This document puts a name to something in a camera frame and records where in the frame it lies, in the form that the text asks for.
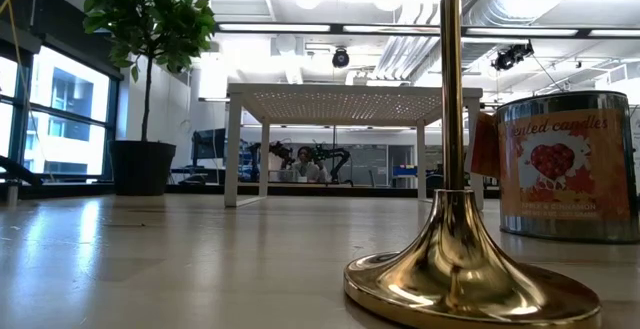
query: perforated tabletop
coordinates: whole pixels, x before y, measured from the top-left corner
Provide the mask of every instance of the perforated tabletop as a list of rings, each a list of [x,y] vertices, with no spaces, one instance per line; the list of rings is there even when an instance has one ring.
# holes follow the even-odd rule
[[[411,126],[442,117],[441,88],[230,84],[229,94],[271,124]],[[482,89],[465,88],[463,96],[478,100]]]

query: wooden floor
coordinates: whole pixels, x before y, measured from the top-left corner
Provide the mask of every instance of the wooden floor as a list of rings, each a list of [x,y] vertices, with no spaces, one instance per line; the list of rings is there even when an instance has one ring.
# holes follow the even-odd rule
[[[593,288],[603,328],[640,326],[640,247],[503,234],[497,207],[485,222],[509,255]],[[410,199],[22,202],[0,208],[0,328],[394,328],[345,300],[342,269],[403,249],[428,212]]]

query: black planter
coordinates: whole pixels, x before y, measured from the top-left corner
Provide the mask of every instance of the black planter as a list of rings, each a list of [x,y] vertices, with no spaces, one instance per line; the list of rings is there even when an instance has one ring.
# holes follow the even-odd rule
[[[116,194],[162,195],[176,146],[141,141],[109,142]]]

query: monitor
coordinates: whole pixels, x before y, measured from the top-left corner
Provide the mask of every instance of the monitor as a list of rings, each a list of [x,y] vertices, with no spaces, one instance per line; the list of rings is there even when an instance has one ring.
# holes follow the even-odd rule
[[[226,129],[202,130],[193,132],[191,159],[219,159],[226,156]]]

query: heart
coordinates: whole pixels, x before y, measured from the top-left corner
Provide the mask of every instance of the heart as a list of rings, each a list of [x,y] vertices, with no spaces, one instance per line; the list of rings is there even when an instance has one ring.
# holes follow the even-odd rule
[[[531,152],[531,164],[544,176],[556,180],[565,175],[576,158],[573,150],[564,144],[538,145]]]

